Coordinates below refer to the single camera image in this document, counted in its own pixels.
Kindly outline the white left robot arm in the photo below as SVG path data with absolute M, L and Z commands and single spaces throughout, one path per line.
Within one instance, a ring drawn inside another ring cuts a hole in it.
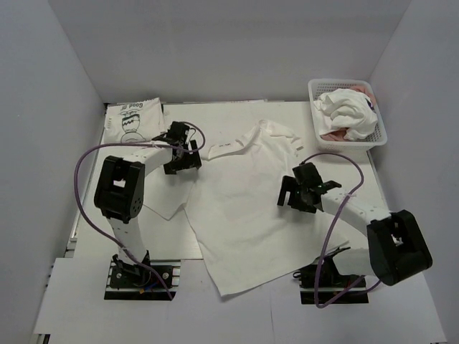
M 95 191 L 94 204 L 107 219 L 118 245 L 118 259 L 129 264 L 127 278 L 137 286 L 151 279 L 149 252 L 138 223 L 143 206 L 146 177 L 159 168 L 173 175 L 178 171 L 199 169 L 199 146 L 190 143 L 143 143 L 124 157 L 105 158 Z

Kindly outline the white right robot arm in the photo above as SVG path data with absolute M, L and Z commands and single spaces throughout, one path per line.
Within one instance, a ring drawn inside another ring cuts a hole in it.
M 361 232 L 366 249 L 347 249 L 333 257 L 323 270 L 325 280 L 339 286 L 351 274 L 374 276 L 392 286 L 431 268 L 433 260 L 415 217 L 406 210 L 391 212 L 352 196 L 341 184 L 328 181 L 310 187 L 284 176 L 278 205 L 299 211 L 317 210 L 337 217 Z

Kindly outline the white t-shirt with red-black print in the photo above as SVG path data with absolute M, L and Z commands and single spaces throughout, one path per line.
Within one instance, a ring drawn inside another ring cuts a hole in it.
M 278 206 L 284 176 L 297 162 L 301 139 L 284 125 L 259 121 L 229 143 L 207 148 L 202 167 L 146 177 L 144 205 L 163 219 L 183 209 L 207 271 L 221 296 L 245 292 L 312 263 L 326 237 L 318 214 Z

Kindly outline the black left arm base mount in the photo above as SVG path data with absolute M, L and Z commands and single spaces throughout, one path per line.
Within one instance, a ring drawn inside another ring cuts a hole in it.
M 113 255 L 105 285 L 104 300 L 171 301 L 178 290 L 181 262 L 151 260 L 159 274 L 131 265 Z

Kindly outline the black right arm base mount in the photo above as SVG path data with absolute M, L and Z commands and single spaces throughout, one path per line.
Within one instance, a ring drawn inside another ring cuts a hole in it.
M 293 279 L 299 282 L 299 290 L 302 305 L 314 305 L 314 282 L 317 264 L 310 264 L 299 270 L 294 271 Z M 358 280 L 357 275 L 339 274 L 332 258 L 326 257 L 321 267 L 321 274 L 318 284 L 318 301 L 320 304 L 325 303 L 333 298 L 352 283 Z M 366 281 L 362 280 L 355 285 L 344 296 L 334 301 L 334 304 L 367 304 L 369 298 L 364 292 L 366 290 Z

